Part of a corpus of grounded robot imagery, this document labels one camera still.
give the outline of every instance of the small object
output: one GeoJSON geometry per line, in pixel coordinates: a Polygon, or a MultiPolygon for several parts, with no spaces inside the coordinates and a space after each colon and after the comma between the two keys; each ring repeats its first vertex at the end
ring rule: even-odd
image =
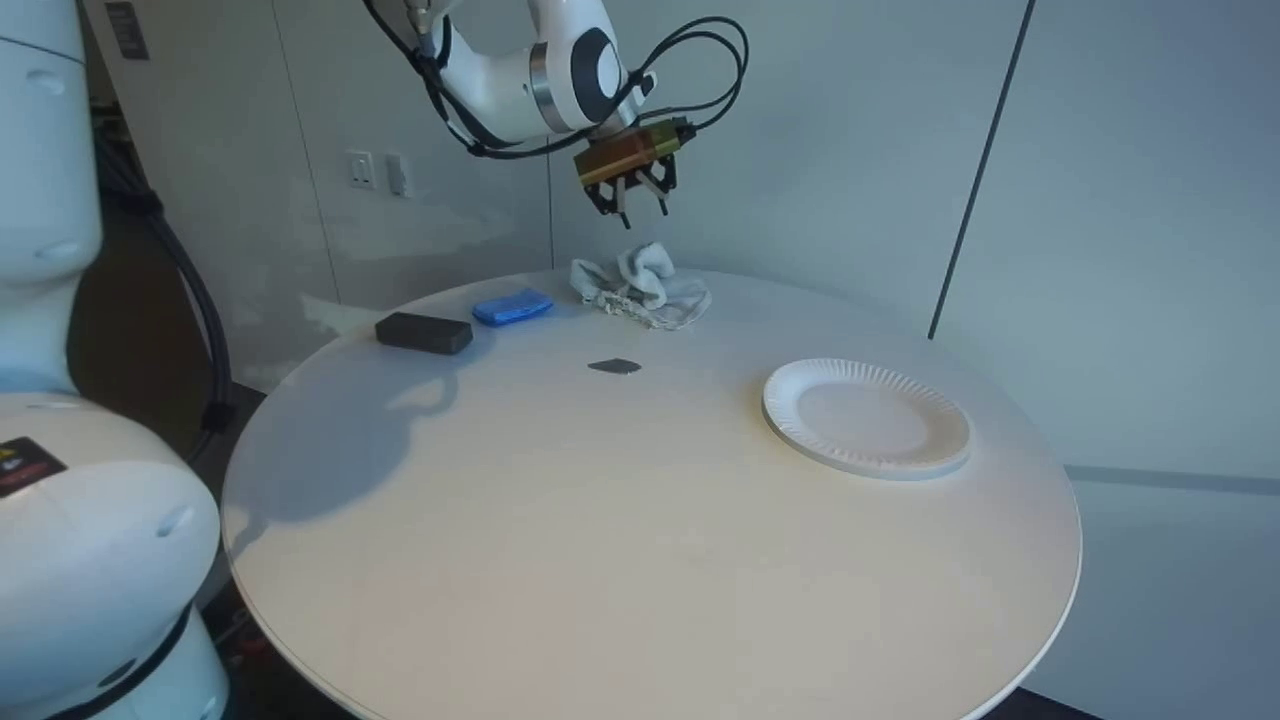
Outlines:
{"type": "Polygon", "coordinates": [[[510,291],[475,305],[474,315],[475,325],[503,327],[503,325],[547,315],[552,309],[558,309],[552,297],[524,287],[524,291],[510,291]]]}
{"type": "Polygon", "coordinates": [[[445,322],[445,315],[394,311],[394,315],[378,322],[374,335],[394,349],[422,349],[422,353],[435,353],[435,358],[456,358],[474,343],[474,325],[445,322]]]}
{"type": "Polygon", "coordinates": [[[608,371],[608,376],[631,376],[631,371],[642,371],[642,363],[637,362],[624,362],[624,358],[608,358],[608,362],[598,362],[598,363],[589,363],[591,371],[608,371]]]}
{"type": "Polygon", "coordinates": [[[665,309],[667,305],[667,284],[677,279],[677,264],[672,264],[665,245],[642,245],[618,268],[622,268],[622,275],[628,284],[628,297],[642,309],[665,309]]]}

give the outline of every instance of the black object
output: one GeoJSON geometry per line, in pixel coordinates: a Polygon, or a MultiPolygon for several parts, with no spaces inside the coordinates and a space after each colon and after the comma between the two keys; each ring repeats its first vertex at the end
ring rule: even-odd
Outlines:
{"type": "Polygon", "coordinates": [[[397,343],[397,349],[456,358],[474,343],[474,325],[445,322],[445,315],[394,311],[394,315],[378,322],[374,335],[382,343],[397,343]]]}
{"type": "Polygon", "coordinates": [[[1015,687],[985,720],[1102,720],[1102,715],[1036,698],[1028,687],[1015,687]]]}
{"type": "Polygon", "coordinates": [[[624,358],[612,358],[612,362],[601,362],[601,363],[589,363],[591,371],[608,371],[608,376],[631,376],[642,371],[637,362],[624,362],[624,358]]]}

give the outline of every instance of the label sticker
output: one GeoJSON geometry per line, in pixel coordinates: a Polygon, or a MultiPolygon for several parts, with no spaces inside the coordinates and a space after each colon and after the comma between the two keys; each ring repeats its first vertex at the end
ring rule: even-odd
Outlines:
{"type": "Polygon", "coordinates": [[[57,457],[50,457],[50,448],[41,448],[27,435],[5,439],[0,443],[0,502],[41,484],[43,476],[64,471],[70,463],[61,463],[57,457]]]}

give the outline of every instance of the paper plate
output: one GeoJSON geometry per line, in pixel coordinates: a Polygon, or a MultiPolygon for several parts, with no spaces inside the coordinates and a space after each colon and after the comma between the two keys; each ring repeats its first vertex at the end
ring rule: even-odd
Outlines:
{"type": "Polygon", "coordinates": [[[974,457],[968,414],[882,363],[784,363],[764,383],[764,414],[796,448],[861,476],[934,479],[974,457]]]}

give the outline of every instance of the white table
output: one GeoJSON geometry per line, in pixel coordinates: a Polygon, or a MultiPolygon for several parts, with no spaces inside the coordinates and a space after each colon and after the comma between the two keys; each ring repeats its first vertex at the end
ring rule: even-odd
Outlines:
{"type": "Polygon", "coordinates": [[[248,425],[231,576],[272,644],[385,720],[968,715],[1055,642],[1081,581],[1078,497],[1041,435],[934,343],[848,300],[710,271],[718,305],[645,333],[560,309],[465,358],[355,333],[248,425]],[[961,402],[976,457],[868,479],[772,434],[800,358],[901,368],[961,402]],[[608,376],[589,363],[637,362],[608,376]]]}

